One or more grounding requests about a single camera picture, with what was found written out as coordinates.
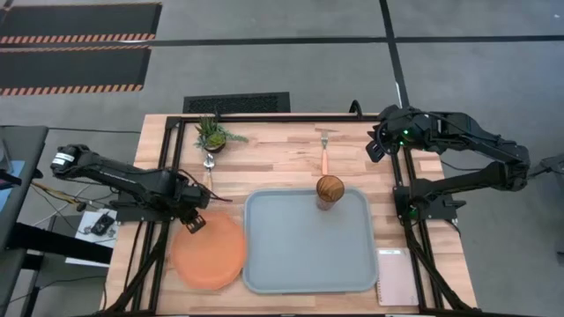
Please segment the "floor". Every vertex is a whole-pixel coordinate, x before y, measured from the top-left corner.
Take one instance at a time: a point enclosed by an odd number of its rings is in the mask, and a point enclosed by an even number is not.
[[[14,4],[80,4],[92,0],[15,0]],[[97,1],[119,3],[122,1]],[[375,0],[163,0],[157,40],[277,36],[385,36]],[[525,0],[389,1],[396,36],[564,34],[564,4]],[[564,152],[564,42],[398,44],[409,101],[427,111],[461,111],[482,128],[526,145],[531,161]],[[365,112],[398,103],[387,44],[155,48],[142,92],[1,97],[0,124],[141,129],[150,113],[179,113],[182,97],[290,92],[294,112],[344,112],[357,99]],[[51,131],[39,168],[56,147],[88,144],[102,155],[134,159],[137,135]],[[487,160],[447,152],[459,167]],[[459,172],[445,166],[445,174]],[[83,185],[46,177],[69,192]],[[83,195],[103,196],[104,188]],[[564,186],[540,175],[518,193],[484,189],[457,195],[464,251],[479,306],[485,311],[560,316],[564,267],[554,252],[564,239]],[[19,221],[52,210],[34,192]],[[76,215],[66,209],[65,214]],[[42,280],[99,275],[100,270],[47,268]],[[22,273],[15,296],[25,293]],[[54,285],[40,293],[33,316],[88,314],[98,309],[103,280]],[[8,316],[19,313],[19,302]]]

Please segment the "plant pot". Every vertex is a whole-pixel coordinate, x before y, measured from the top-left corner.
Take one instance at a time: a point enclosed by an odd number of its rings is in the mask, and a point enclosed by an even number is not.
[[[221,152],[221,150],[223,150],[223,148],[226,147],[226,143],[223,143],[222,145],[215,147],[215,148],[208,148],[208,147],[204,147],[204,150],[208,151],[209,153],[219,153]]]

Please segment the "wooden cup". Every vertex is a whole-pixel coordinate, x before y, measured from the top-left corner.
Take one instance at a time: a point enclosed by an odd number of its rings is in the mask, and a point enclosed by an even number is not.
[[[325,175],[317,181],[315,190],[317,191],[317,208],[329,210],[343,197],[345,184],[337,176]]]

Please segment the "potted plant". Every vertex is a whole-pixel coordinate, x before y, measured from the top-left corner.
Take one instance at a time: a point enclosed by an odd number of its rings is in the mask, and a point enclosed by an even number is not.
[[[194,144],[197,148],[209,153],[219,153],[226,146],[227,140],[248,142],[245,136],[238,136],[218,124],[215,117],[200,117],[200,125],[196,127],[200,134]]]

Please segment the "notebook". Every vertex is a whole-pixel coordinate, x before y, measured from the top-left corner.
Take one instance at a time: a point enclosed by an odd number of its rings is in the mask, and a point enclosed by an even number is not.
[[[378,248],[380,276],[376,283],[380,306],[416,306],[417,289],[408,248]]]

